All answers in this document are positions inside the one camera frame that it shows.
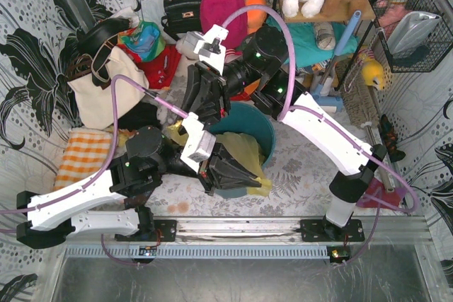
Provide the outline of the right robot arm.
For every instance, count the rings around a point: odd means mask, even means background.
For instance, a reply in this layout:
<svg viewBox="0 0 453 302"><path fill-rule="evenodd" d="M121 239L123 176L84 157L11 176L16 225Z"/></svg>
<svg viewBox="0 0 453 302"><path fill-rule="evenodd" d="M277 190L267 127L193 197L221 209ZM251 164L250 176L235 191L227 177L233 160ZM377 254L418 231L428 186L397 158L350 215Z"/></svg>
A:
<svg viewBox="0 0 453 302"><path fill-rule="evenodd" d="M318 105L293 74L282 69L294 56L288 30L259 28L244 40L241 56L229 63L224 61L226 36L227 29L214 25L205 34L188 32L177 42L177 50L196 61L188 67L183 109L211 127L229 114L231 98L257 81L259 86L251 94L253 104L305 136L337 166L321 235L331 240L346 237L352 213L383 160L385 148L356 139Z"/></svg>

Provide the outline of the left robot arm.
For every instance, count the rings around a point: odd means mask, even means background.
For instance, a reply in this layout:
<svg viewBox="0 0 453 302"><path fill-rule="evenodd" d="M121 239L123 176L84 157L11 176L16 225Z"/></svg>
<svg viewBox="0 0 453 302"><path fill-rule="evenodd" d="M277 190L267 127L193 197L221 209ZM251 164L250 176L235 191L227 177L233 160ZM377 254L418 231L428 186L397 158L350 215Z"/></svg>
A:
<svg viewBox="0 0 453 302"><path fill-rule="evenodd" d="M32 249L51 248L76 235L112 234L120 242L172 242L174 220L155 220L148 198L172 174L200 181L205 193L265 188L263 152L248 134L214 136L210 157L193 170L181 160L183 147L148 126L126 141L126 152L97 172L49 194L24 191L16 207L27 220L16 227L16 240Z"/></svg>

